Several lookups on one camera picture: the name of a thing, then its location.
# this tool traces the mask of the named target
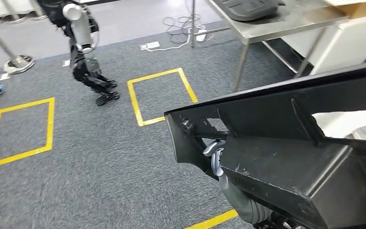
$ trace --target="yellow tape square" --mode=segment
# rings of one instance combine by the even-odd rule
[[[40,104],[44,104],[44,103],[48,103],[48,121],[47,121],[47,134],[46,134],[46,145],[38,148],[38,149],[33,149],[24,153],[20,153],[20,154],[16,154],[4,159],[0,159],[0,165],[12,162],[12,161],[16,161],[31,155],[35,155],[35,154],[39,154],[48,150],[52,149],[52,136],[54,133],[54,97],[53,98],[49,98],[49,99],[43,99],[43,100],[39,100],[39,101],[35,101],[35,102],[31,102],[31,103],[27,103],[27,104],[21,104],[18,106],[12,106],[12,107],[8,107],[8,108],[4,108],[4,109],[0,109],[0,117],[2,116],[3,113],[5,112],[10,112],[10,111],[14,111],[14,110],[20,110],[26,107],[31,107],[31,106],[36,106],[36,105],[40,105]]]
[[[144,125],[157,123],[160,121],[165,121],[165,117],[162,116],[159,118],[153,118],[153,119],[146,120],[146,121],[144,121],[142,119],[142,115],[141,115],[140,107],[138,105],[137,95],[135,94],[133,83],[136,83],[139,81],[144,81],[144,80],[149,80],[149,79],[161,76],[161,75],[166,75],[166,74],[171,74],[171,73],[178,73],[180,75],[180,79],[182,80],[184,87],[186,88],[186,91],[188,92],[188,94],[190,96],[190,99],[192,100],[193,103],[198,102],[197,98],[193,92],[192,87],[190,86],[189,82],[187,81],[186,76],[184,75],[182,68],[176,68],[176,69],[168,70],[165,72],[156,73],[156,74],[152,74],[152,75],[130,80],[127,82],[127,86],[128,86],[128,91],[129,91],[130,97],[131,97],[132,108],[134,109],[135,117],[137,118],[138,126],[144,126]]]

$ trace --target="metal table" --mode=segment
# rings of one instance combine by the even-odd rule
[[[314,53],[320,39],[325,33],[322,29],[316,38],[311,50],[306,55],[298,70],[295,70],[276,50],[265,41],[279,37],[304,32],[308,30],[326,28],[339,20],[346,20],[347,16],[323,0],[282,0],[285,6],[279,6],[275,17],[259,21],[235,21],[231,19],[213,0],[207,0],[211,7],[228,23],[229,27],[194,33],[195,0],[193,0],[191,46],[194,47],[194,38],[199,35],[232,29],[244,44],[237,67],[233,92],[238,91],[246,54],[249,44],[262,42],[274,55],[276,55],[288,68],[295,73],[295,78],[301,76],[308,65],[309,58]]]

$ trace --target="humanoid robot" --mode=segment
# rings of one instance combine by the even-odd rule
[[[102,106],[119,99],[118,92],[113,90],[117,83],[102,75],[95,58],[91,33],[98,32],[99,26],[85,6],[75,0],[37,0],[37,3],[50,21],[70,38],[73,76],[101,94],[96,104]]]

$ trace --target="cardboard box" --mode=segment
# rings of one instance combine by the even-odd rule
[[[366,16],[366,0],[325,0],[346,13],[351,19]]]

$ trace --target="carpet floor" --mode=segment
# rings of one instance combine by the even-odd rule
[[[213,23],[207,28],[218,27]],[[0,165],[0,229],[179,229],[232,209],[215,180],[174,160],[166,122],[139,127],[127,81],[182,68],[199,101],[228,94],[241,52],[230,31],[208,42],[159,52],[140,44],[170,44],[165,33],[99,47],[103,74],[121,98],[103,107],[75,81],[68,55],[37,60],[25,73],[1,81],[0,109],[55,98],[52,149]],[[271,44],[294,65],[281,41]],[[240,90],[293,77],[262,44],[247,56]],[[191,103],[181,79],[168,74],[134,84],[144,120]],[[49,105],[2,114],[0,159],[44,146]],[[234,218],[216,228],[251,228]]]

